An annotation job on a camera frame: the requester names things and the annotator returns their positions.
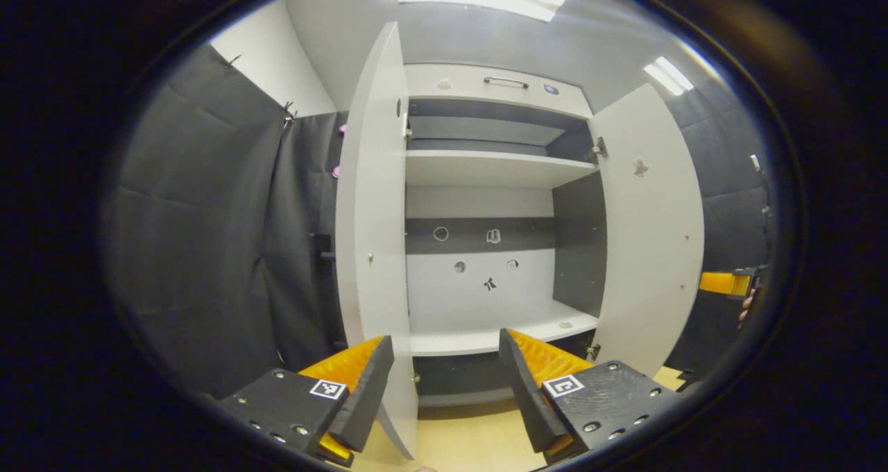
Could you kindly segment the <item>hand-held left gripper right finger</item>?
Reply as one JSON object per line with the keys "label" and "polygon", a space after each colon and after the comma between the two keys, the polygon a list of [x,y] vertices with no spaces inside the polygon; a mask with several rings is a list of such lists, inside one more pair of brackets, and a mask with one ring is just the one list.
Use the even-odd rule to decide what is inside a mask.
{"label": "hand-held left gripper right finger", "polygon": [[531,447],[549,465],[625,454],[682,400],[625,362],[593,364],[511,328],[499,332],[498,355]]}

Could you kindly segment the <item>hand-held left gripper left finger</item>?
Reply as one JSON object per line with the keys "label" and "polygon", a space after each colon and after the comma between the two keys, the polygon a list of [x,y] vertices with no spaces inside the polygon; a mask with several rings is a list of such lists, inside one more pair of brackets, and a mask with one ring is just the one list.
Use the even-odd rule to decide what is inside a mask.
{"label": "hand-held left gripper left finger", "polygon": [[226,421],[272,446],[349,468],[382,405],[394,363],[388,335],[300,371],[270,370],[219,401]]}

